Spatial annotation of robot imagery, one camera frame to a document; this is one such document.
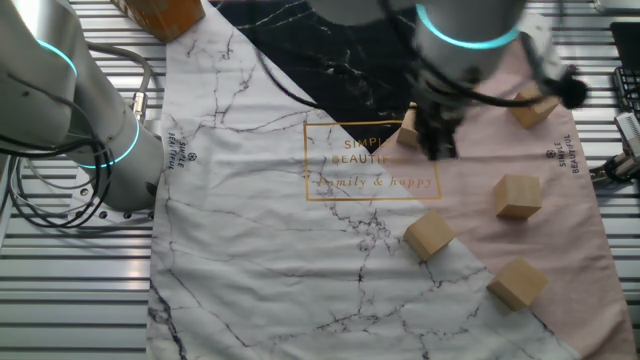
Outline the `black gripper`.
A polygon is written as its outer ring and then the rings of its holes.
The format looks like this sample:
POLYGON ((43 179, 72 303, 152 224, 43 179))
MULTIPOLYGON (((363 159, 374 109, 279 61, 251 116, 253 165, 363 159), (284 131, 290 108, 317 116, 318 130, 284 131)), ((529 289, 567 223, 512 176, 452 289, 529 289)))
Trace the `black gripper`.
POLYGON ((429 82, 414 83, 412 96, 428 121, 417 124, 418 142, 423 153, 429 160, 457 159, 455 133, 470 107, 470 100, 429 82))

